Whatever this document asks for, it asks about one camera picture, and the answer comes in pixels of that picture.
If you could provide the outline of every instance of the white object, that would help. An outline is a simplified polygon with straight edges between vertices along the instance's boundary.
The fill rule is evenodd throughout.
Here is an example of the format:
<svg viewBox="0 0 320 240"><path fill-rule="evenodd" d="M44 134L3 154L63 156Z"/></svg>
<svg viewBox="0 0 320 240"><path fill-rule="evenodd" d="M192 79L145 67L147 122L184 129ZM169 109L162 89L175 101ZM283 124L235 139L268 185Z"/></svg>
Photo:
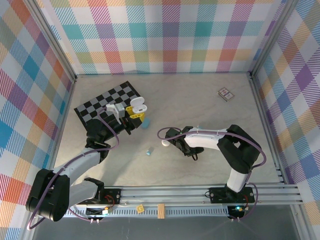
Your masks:
<svg viewBox="0 0 320 240"><path fill-rule="evenodd" d="M170 142L168 142L167 140L162 140L161 143L165 147L168 147L170 145Z"/></svg>
<svg viewBox="0 0 320 240"><path fill-rule="evenodd" d="M189 132L197 132L202 129L199 128L192 128ZM209 148L209 149L216 149L219 150L217 144L219 139L223 138L224 135L219 134L219 132L226 132L227 129L221 129L221 130L203 130L203 131L209 131L209 132L218 132L217 135L209 135L205 133L194 133L189 134L185 136L184 140L191 148L196 147L202 147L202 148ZM233 168L231 169L230 177L226 183L227 187L230 188L232 191L238 193L241 191L241 189L246 184L248 174L242 174L240 172L237 172Z"/></svg>
<svg viewBox="0 0 320 240"><path fill-rule="evenodd" d="M226 182L226 186L232 191L238 193L246 184L247 176L248 174L237 172L236 170L231 168L230 177Z"/></svg>
<svg viewBox="0 0 320 240"><path fill-rule="evenodd" d="M70 178L70 186L88 169L98 165L100 163L100 152L94 151L87 155L84 153L93 150L92 148L85 148L78 155L82 155L78 160L72 162L68 167L66 167L60 175L67 175ZM57 166L53 169L53 173L57 173L60 169L64 168L65 163Z"/></svg>
<svg viewBox="0 0 320 240"><path fill-rule="evenodd" d="M62 175L67 175L70 178L70 186L88 169L98 165L100 163L100 153L92 152L87 155L84 153L93 150L92 148L85 148L81 153L82 155L78 160L72 162L68 167L66 167L61 173ZM53 169L53 173L57 173L60 169L64 168L65 164L57 166ZM83 181L79 184L70 187L69 192L69 207L78 204L84 200L92 199L95 197L98 190L98 186L90 181Z"/></svg>
<svg viewBox="0 0 320 240"><path fill-rule="evenodd" d="M107 104L106 105L106 110L108 112L112 112L114 117L115 117L115 119L117 120L117 122L119 124L121 124L121 121L119 119L119 111L118 111L118 109L116 108L116 106L114 104Z"/></svg>
<svg viewBox="0 0 320 240"><path fill-rule="evenodd" d="M130 101L132 111L135 114L141 114L147 111L147 106L144 105L145 99L142 96L136 97Z"/></svg>
<svg viewBox="0 0 320 240"><path fill-rule="evenodd" d="M201 131L202 129L199 128L192 128L190 129L189 132L197 132ZM221 129L221 130L205 130L209 132L226 132L227 129ZM216 149L220 150L217 146L219 139L223 138L224 135L209 135L205 133L194 133L194 134L189 134L185 136L184 140L185 142L189 145L191 148L197 148L197 147L202 147L202 148L208 148L208 149Z"/></svg>
<svg viewBox="0 0 320 240"><path fill-rule="evenodd" d="M98 191L98 186L91 181L83 181L70 187L69 208L84 200L93 199Z"/></svg>
<svg viewBox="0 0 320 240"><path fill-rule="evenodd" d="M112 208L108 208L108 209L102 211L103 215L107 215L107 214L110 214L110 213L112 213Z"/></svg>

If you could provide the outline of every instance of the plaid fabric backdrop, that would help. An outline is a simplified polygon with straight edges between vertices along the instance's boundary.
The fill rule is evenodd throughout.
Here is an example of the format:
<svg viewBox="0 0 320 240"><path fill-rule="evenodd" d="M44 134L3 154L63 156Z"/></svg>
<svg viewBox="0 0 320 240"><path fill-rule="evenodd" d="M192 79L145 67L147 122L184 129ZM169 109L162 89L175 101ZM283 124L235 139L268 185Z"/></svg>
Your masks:
<svg viewBox="0 0 320 240"><path fill-rule="evenodd" d="M247 72L284 2L38 0L79 74Z"/></svg>
<svg viewBox="0 0 320 240"><path fill-rule="evenodd" d="M18 238L71 84L23 0L0 0L0 240Z"/></svg>
<svg viewBox="0 0 320 240"><path fill-rule="evenodd" d="M290 183L320 239L320 0L300 0L258 73Z"/></svg>
<svg viewBox="0 0 320 240"><path fill-rule="evenodd" d="M281 3L279 5L274 17L273 17L273 19L272 19L267 31L265 32L262 41L260 42L259 48L258 48L258 50L256 51L256 53L254 55L253 61L252 61L251 65L250 65L250 68L248 69L248 71L252 71L254 66L256 65L256 63L258 61L258 58L260 57L260 54L261 54L262 50L265 48L265 46L266 46L266 44L267 44L267 42L269 40L270 34L271 34L272 30L274 29L274 26L276 25L276 22L279 19L279 17L281 15L281 13L282 13L287 1L288 0L281 0Z"/></svg>

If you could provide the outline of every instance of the cable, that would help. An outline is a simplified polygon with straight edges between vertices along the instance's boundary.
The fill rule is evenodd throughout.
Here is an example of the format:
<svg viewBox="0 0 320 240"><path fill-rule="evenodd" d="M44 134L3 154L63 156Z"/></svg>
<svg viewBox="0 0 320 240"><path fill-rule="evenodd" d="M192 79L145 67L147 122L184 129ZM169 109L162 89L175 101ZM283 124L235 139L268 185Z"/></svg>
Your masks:
<svg viewBox="0 0 320 240"><path fill-rule="evenodd" d="M206 191L205 193L204 193L204 196L206 197L206 198L210 198L209 196L207 196L207 193L209 193L210 191Z"/></svg>
<svg viewBox="0 0 320 240"><path fill-rule="evenodd" d="M75 213L74 211L72 211L71 208L69 208L69 211L70 211L73 215L75 215L77 218L82 219L82 220L85 220L85 221L87 221L87 222L91 222L90 219L88 219L88 218L86 218L86 217L84 217L84 216L80 216L79 214L77 214L77 213Z"/></svg>
<svg viewBox="0 0 320 240"><path fill-rule="evenodd" d="M109 206L110 206L110 208L112 208L116 203L115 203L115 199L111 196L111 195L106 195L106 196L104 196L104 198L106 198L107 200L108 200L108 204L109 204Z"/></svg>
<svg viewBox="0 0 320 240"><path fill-rule="evenodd" d="M245 200L246 200L246 205L245 205L245 207L247 208L247 207L248 207L249 200L248 200L247 195L244 194L243 196L244 196L244 198L245 198Z"/></svg>
<svg viewBox="0 0 320 240"><path fill-rule="evenodd" d="M52 178L51 180L49 181L48 185L46 186L46 188L44 189L43 191L43 194L42 196L40 197L40 200L39 202L37 203L34 211L32 212L32 215L28 221L28 224L26 226L26 229L27 230L31 230L31 229L34 229L36 226L38 226L43 220L45 220L45 218L43 217L41 220L39 220L38 222L36 222L34 225L31 226L32 224L32 221L34 220L41 204L43 203L45 197L46 197L46 194L48 193L49 189L51 188L52 184L54 183L54 181L56 180L56 178L70 165L72 164L74 161L78 160L79 158L81 158L82 156L85 156L85 155L88 155L88 154L91 154L91 153L94 153L94 152L99 152L99 151L109 151L111 149L115 149L119 146L119 138L118 138L118 135L116 134L116 132L102 119L102 117L100 116L101 112L102 111L105 111L107 109L107 107L103 107L99 112L98 112L98 119L112 132L112 134L114 135L115 139L116 139L116 144L115 146L113 147L107 147L107 148L100 148L100 149L93 149L93 150L89 150L81 155L78 155L78 156L75 156L74 158L72 158L70 161L68 161ZM70 208L69 210L74 214L76 215L77 217L79 217L80 219L83 219L83 220L89 220L85 217L82 217L80 215L77 215L75 212L73 212Z"/></svg>
<svg viewBox="0 0 320 240"><path fill-rule="evenodd" d="M90 214L88 214L88 215L96 215L96 214L98 214L98 213L101 213L103 210L105 210L104 208L102 208L102 209L100 209L100 210L98 210L98 211L94 211L92 208L87 208L86 209L87 211L91 211L91 213Z"/></svg>
<svg viewBox="0 0 320 240"><path fill-rule="evenodd" d="M195 160L195 161L197 161L197 160L198 160L198 154L193 154L193 155L192 155L192 159Z"/></svg>
<svg viewBox="0 0 320 240"><path fill-rule="evenodd" d="M255 210L256 206L257 206L257 203L258 203L258 197L259 197L259 193L258 193L258 188L257 186L253 183L253 182L249 182L248 184L251 184L254 186L254 189L255 189L255 201L254 201L254 204L253 204L253 207L251 208L251 210L249 211L249 213L247 215L244 215L243 217L241 217L241 219L245 219L247 217L249 217L253 211ZM237 219L236 217L232 216L232 215L229 215L231 218L233 219Z"/></svg>
<svg viewBox="0 0 320 240"><path fill-rule="evenodd" d="M197 130L197 131L187 131L187 132L178 134L178 135L173 136L173 137L167 137L167 138L160 137L159 136L160 132L162 132L163 130L166 130L166 129L178 129L178 128L177 127L170 127L170 126L161 128L156 134L159 139L168 141L168 140L176 139L178 137L185 136L185 135L190 135L190 134L229 135L229 136L232 136L232 137L236 137L238 139L241 139L241 140L247 142L248 144L252 145L253 147L255 147L261 153L261 155L263 156L263 161L261 163L259 163L259 164L254 165L251 168L251 170L264 165L266 163L266 161L267 161L266 154L264 153L264 151L257 144L255 144L253 141L250 141L249 139L247 139L247 138L245 138L243 136L240 136L240 135L232 133L232 132L223 132L223 131L219 131L218 132L218 131L205 131L205 130L200 130L199 131L199 130Z"/></svg>

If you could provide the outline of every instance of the table surface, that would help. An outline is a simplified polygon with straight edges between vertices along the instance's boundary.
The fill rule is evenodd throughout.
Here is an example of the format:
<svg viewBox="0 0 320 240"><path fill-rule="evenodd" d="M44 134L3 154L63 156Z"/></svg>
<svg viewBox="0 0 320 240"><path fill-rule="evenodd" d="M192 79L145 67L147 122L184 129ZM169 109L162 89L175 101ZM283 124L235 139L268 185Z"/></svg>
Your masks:
<svg viewBox="0 0 320 240"><path fill-rule="evenodd" d="M175 146L164 147L157 138L163 127L201 126L219 130L239 125L262 147L267 162L256 168L250 178L254 183L279 182L274 161L260 120L259 112L245 73L201 74L128 74L79 77L58 150L55 166L81 152L86 144L86 130L74 108L129 81L145 98L150 119L147 129L135 129L131 135L119 134L120 145L108 157L89 169L86 177L106 186L224 184L231 167L220 151L206 148L198 161L186 157ZM217 91L226 87L235 97L224 101ZM107 143L115 145L115 138ZM148 149L153 149L150 156Z"/></svg>

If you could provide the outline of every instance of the small box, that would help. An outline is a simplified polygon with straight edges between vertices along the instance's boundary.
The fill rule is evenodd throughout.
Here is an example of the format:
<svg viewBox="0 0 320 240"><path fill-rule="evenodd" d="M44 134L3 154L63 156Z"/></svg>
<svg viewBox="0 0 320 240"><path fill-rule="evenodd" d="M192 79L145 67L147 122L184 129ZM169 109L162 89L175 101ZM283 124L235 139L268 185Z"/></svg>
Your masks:
<svg viewBox="0 0 320 240"><path fill-rule="evenodd" d="M108 208L108 209L105 209L102 211L102 215L107 215L107 214L110 214L112 213L112 208Z"/></svg>
<svg viewBox="0 0 320 240"><path fill-rule="evenodd" d="M136 206L136 211L138 212L138 214L143 213L145 211L144 206L142 204Z"/></svg>
<svg viewBox="0 0 320 240"><path fill-rule="evenodd" d="M233 95L228 89L225 87L221 88L218 91L218 95L222 97L226 102L229 102L231 99L234 98L235 95Z"/></svg>

